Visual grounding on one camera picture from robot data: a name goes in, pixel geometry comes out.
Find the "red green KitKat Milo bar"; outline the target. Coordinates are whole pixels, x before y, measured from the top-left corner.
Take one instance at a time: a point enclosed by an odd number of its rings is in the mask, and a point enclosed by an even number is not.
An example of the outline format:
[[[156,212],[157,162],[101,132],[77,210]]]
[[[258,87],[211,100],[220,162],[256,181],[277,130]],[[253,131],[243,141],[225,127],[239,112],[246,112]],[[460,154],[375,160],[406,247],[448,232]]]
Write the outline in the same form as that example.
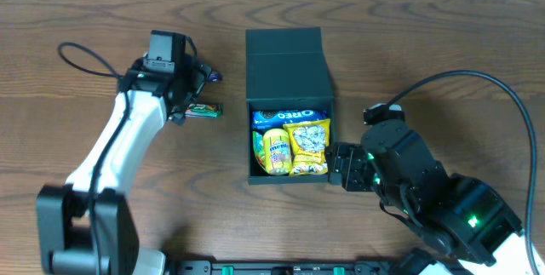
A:
[[[218,118],[223,113],[222,104],[191,104],[185,112],[187,117]]]

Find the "blue foil chocolate bar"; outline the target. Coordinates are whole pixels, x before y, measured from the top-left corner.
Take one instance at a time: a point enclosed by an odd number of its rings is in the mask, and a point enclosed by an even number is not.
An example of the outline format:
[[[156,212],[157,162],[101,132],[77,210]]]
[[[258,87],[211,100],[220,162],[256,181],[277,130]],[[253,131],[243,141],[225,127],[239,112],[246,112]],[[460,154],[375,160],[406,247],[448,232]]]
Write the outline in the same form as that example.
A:
[[[220,82],[223,80],[223,76],[218,71],[212,71],[208,76],[208,82]]]

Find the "yellow Hacks candy bag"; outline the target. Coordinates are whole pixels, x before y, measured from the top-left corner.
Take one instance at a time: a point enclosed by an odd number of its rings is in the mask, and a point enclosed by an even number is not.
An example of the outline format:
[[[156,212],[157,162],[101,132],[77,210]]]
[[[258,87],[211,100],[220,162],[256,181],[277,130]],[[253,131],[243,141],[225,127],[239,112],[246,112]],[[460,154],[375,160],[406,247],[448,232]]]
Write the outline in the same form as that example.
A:
[[[326,174],[324,150],[330,144],[330,119],[287,123],[283,128],[293,154],[290,176]]]

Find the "yellow Mentos gum bottle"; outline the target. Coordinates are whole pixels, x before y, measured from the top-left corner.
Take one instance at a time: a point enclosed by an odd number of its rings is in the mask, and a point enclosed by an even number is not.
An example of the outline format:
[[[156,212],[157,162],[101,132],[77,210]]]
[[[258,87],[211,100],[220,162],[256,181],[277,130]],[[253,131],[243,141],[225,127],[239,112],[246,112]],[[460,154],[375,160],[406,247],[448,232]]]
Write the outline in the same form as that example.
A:
[[[290,139],[283,129],[269,129],[263,135],[265,170],[270,175],[286,175],[292,167]]]

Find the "blue Oreo cookie pack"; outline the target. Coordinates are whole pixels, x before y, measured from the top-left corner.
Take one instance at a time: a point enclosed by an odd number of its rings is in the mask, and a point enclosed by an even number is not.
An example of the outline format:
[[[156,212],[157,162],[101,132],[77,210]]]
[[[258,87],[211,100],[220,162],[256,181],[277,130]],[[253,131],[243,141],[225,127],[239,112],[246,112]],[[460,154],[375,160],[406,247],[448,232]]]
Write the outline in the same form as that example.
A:
[[[287,123],[312,122],[326,119],[324,111],[306,110],[285,110],[285,111],[255,111],[252,112],[252,129],[269,130],[282,128]]]

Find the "green Haribo gummy bag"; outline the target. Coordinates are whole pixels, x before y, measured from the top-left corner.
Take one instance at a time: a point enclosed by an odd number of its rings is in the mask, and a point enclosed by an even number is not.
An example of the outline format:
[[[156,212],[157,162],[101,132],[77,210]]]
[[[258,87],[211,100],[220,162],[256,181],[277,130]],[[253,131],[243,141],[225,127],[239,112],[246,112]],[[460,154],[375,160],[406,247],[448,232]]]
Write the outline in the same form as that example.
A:
[[[263,135],[259,131],[252,132],[252,142],[253,142],[253,151],[257,163],[263,170],[266,170],[265,165],[265,150],[264,150],[264,141]]]

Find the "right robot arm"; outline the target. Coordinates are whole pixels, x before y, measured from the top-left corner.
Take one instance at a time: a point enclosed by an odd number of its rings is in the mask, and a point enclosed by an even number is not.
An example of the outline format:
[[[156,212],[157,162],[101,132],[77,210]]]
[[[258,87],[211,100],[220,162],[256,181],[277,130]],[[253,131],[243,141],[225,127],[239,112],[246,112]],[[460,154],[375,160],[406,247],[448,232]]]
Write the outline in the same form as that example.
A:
[[[348,192],[373,192],[387,215],[441,255],[497,272],[543,273],[521,219],[485,182],[448,174],[424,139],[399,119],[373,125],[360,143],[325,150],[330,175]]]

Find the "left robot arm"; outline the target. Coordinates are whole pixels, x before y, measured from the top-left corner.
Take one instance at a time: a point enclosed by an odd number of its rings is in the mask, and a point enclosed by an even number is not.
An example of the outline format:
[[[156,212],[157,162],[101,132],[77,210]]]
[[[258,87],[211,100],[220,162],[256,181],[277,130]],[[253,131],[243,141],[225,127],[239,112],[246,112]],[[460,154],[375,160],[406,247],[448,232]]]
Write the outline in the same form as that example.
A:
[[[118,78],[112,115],[62,186],[37,195],[46,274],[163,274],[166,255],[140,245],[128,196],[148,147],[172,121],[183,124],[214,69],[195,57],[139,58]]]

